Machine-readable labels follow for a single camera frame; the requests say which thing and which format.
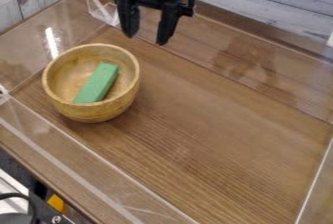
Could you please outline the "green rectangular block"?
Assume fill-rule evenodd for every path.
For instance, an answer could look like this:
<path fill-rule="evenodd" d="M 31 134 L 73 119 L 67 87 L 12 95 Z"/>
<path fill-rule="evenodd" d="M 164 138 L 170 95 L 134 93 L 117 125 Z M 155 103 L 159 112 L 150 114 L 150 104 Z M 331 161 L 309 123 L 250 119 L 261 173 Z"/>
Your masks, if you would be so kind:
<path fill-rule="evenodd" d="M 100 101 L 113 85 L 119 75 L 119 67 L 113 64 L 101 62 L 88 77 L 73 103 L 93 103 Z"/>

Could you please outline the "brown wooden bowl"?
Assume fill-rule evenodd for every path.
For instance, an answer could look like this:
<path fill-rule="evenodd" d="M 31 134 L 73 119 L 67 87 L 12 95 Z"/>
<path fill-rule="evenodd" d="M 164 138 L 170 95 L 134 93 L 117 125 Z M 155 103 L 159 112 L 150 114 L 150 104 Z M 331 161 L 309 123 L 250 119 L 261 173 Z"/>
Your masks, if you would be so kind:
<path fill-rule="evenodd" d="M 139 91 L 140 67 L 134 54 L 108 44 L 80 45 L 47 65 L 41 84 L 56 110 L 81 123 L 120 115 Z"/>

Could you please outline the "clear acrylic left corner bracket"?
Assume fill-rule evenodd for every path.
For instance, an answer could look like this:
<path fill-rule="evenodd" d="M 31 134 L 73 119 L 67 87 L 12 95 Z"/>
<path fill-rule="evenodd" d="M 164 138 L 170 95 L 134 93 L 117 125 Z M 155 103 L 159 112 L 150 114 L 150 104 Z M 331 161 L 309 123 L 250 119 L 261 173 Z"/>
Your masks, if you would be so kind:
<path fill-rule="evenodd" d="M 0 84 L 0 106 L 2 103 L 9 99 L 9 91 L 5 89 L 5 87 Z"/>

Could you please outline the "clear acrylic corner bracket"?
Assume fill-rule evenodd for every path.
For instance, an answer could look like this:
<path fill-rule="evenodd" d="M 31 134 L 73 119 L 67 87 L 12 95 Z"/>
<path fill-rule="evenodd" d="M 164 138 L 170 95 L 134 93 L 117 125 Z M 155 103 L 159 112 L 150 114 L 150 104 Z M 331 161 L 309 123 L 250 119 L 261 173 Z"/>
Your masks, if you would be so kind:
<path fill-rule="evenodd" d="M 5 87 L 0 84 L 0 106 L 2 103 L 9 99 L 9 91 L 5 89 Z"/>
<path fill-rule="evenodd" d="M 89 15 L 109 26 L 119 25 L 119 11 L 113 3 L 101 4 L 99 0 L 85 0 Z"/>

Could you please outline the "black device with yellow label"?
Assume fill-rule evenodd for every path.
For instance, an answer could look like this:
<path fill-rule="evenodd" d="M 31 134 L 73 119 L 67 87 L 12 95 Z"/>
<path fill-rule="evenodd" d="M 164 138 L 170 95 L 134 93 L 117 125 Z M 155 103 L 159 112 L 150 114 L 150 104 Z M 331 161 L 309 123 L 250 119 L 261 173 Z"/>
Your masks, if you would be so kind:
<path fill-rule="evenodd" d="M 36 224 L 93 224 L 72 208 L 60 213 L 32 191 L 28 191 L 28 196 L 36 205 Z"/>

